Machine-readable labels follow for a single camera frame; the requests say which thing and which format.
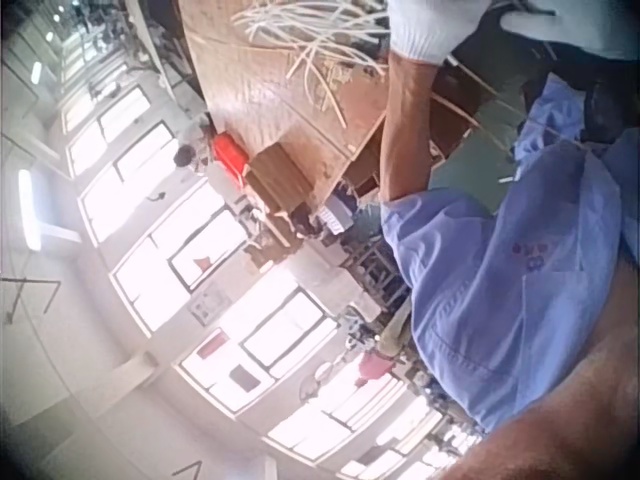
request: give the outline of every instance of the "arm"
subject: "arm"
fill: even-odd
[[[382,138],[382,201],[423,192],[429,184],[431,87],[446,57],[469,35],[490,0],[389,0],[391,55]]]
[[[395,53],[389,58],[389,103],[382,136],[380,196],[384,202],[427,189],[431,173],[431,86],[438,67]]]

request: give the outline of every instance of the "red container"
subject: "red container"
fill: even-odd
[[[244,188],[246,185],[244,169],[249,163],[247,152],[226,132],[219,133],[211,139],[211,150],[216,160],[231,175],[236,185]]]

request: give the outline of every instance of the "hand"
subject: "hand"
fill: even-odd
[[[511,12],[502,28],[525,37],[575,45],[601,57],[638,59],[638,23],[619,0],[529,0],[550,13]]]
[[[491,0],[389,0],[391,49],[440,65],[478,28]]]

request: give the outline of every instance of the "white strip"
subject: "white strip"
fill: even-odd
[[[33,204],[33,184],[31,183],[31,173],[28,170],[18,172],[18,188],[20,190],[20,213],[22,215],[22,228],[27,247],[34,252],[42,249],[40,238],[40,227],[36,210]]]
[[[40,62],[36,62],[33,64],[33,68],[31,69],[31,83],[37,85],[40,83],[40,75],[42,74],[42,64]]]

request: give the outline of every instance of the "forearm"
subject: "forearm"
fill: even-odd
[[[391,54],[389,99],[381,151],[382,201],[427,189],[431,88],[438,66]]]

